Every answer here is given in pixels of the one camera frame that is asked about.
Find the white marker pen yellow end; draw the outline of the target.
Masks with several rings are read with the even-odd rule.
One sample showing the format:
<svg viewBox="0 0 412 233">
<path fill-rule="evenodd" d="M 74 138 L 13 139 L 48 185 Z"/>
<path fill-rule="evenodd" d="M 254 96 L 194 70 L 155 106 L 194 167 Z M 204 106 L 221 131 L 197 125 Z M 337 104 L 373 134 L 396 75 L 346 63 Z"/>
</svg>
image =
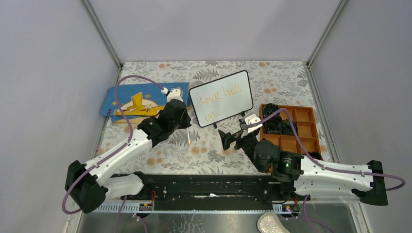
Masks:
<svg viewBox="0 0 412 233">
<path fill-rule="evenodd" d="M 189 131 L 189 128 L 186 128 L 186 130 L 187 130 L 187 137 L 188 137 L 188 145 L 190 146 L 191 145 L 190 131 Z"/>
</svg>

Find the small black-framed whiteboard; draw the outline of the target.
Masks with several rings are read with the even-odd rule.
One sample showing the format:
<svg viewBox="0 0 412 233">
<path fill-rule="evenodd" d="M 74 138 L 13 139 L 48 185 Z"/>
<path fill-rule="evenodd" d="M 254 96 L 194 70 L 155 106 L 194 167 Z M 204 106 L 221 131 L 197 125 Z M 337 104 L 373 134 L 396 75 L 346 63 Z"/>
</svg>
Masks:
<svg viewBox="0 0 412 233">
<path fill-rule="evenodd" d="M 254 107 L 246 70 L 193 87 L 189 90 L 189 97 L 201 128 Z"/>
</svg>

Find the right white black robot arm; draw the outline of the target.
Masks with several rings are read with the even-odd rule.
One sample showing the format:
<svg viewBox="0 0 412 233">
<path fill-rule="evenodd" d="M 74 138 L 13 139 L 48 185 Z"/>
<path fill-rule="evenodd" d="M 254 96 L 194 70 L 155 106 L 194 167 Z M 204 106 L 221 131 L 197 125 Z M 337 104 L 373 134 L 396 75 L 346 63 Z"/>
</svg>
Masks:
<svg viewBox="0 0 412 233">
<path fill-rule="evenodd" d="M 279 195 L 285 200 L 306 196 L 359 200 L 374 206 L 387 206 L 387 191 L 380 161 L 346 165 L 318 160 L 309 155 L 284 151 L 267 139 L 257 140 L 258 130 L 236 133 L 218 131 L 224 150 L 235 143 L 259 172 L 270 173 L 282 184 Z"/>
</svg>

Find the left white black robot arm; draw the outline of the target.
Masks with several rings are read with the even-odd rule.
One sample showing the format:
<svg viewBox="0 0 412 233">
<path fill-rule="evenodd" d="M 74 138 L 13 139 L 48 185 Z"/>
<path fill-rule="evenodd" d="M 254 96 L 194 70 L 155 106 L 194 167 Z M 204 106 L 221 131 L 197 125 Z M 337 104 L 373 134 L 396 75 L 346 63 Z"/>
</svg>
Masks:
<svg viewBox="0 0 412 233">
<path fill-rule="evenodd" d="M 168 101 L 158 116 L 143 120 L 131 131 L 128 138 L 103 155 L 82 164 L 78 160 L 68 167 L 62 210 L 74 214 L 66 208 L 68 198 L 72 198 L 79 210 L 87 214 L 97 209 L 103 202 L 126 195 L 135 195 L 143 200 L 149 197 L 151 187 L 137 174 L 115 177 L 118 169 L 132 158 L 151 150 L 165 141 L 178 129 L 186 129 L 190 124 L 187 107 L 181 100 Z"/>
</svg>

